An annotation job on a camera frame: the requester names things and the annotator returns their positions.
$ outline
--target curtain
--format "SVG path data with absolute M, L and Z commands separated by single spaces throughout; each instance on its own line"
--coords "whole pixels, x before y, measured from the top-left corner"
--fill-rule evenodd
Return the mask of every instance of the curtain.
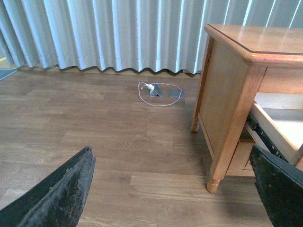
M 201 70 L 208 23 L 303 27 L 302 0 L 0 0 L 10 64 Z

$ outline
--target wooden floor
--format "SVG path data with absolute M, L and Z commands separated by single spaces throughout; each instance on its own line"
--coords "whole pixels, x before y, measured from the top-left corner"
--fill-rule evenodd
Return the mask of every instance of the wooden floor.
M 176 84 L 187 97 L 151 107 L 139 81 Z M 216 194 L 206 191 L 210 155 L 201 131 L 190 132 L 198 83 L 39 69 L 0 81 L 0 208 L 89 145 L 97 162 L 80 227 L 271 226 L 253 178 L 226 177 Z

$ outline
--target open drawer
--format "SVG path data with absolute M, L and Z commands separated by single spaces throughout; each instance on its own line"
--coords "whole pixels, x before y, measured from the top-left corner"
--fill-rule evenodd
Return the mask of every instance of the open drawer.
M 257 93 L 250 114 L 284 158 L 302 169 L 303 95 Z
M 257 93 L 250 114 L 283 157 L 303 170 L 303 95 Z M 245 124 L 226 175 L 254 175 L 249 163 L 254 143 L 268 150 L 259 135 Z

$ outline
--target white cable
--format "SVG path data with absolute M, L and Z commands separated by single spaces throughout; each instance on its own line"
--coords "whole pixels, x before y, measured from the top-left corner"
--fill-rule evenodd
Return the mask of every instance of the white cable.
M 179 94 L 179 98 L 175 101 L 175 102 L 173 102 L 173 103 L 171 103 L 171 104 L 167 104 L 167 105 L 153 105 L 153 104 L 150 104 L 150 103 L 148 103 L 148 102 L 146 102 L 142 97 L 141 97 L 141 94 L 140 94 L 140 84 L 144 84 L 144 86 L 141 88 L 141 90 L 145 87 L 145 86 L 149 86 L 148 84 L 146 84 L 146 83 L 144 83 L 144 82 L 139 82 L 138 83 L 138 92 L 139 92 L 139 97 L 140 97 L 140 99 L 143 101 L 143 102 L 145 102 L 146 104 L 148 104 L 148 105 L 151 105 L 151 106 L 155 106 L 155 107 L 162 107 L 162 106 L 169 106 L 169 105 L 173 105 L 173 104 L 175 104 L 177 101 L 179 101 L 180 100 L 180 97 L 181 97 L 181 93 L 182 93 L 182 89 L 181 88 L 179 88 L 177 85 L 173 85 L 173 84 L 166 84 L 166 83 L 152 83 L 152 84 L 164 84 L 164 85 L 169 85 L 169 86 L 175 86 L 175 87 L 177 87 L 179 90 L 180 90 L 180 94 Z

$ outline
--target metal floor plate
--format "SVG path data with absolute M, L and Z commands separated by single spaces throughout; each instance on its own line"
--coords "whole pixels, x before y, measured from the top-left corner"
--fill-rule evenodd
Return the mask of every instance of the metal floor plate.
M 169 97 L 170 98 L 179 98 L 179 95 L 180 95 L 179 90 L 169 90 Z M 181 92 L 180 98 L 186 98 L 185 91 Z

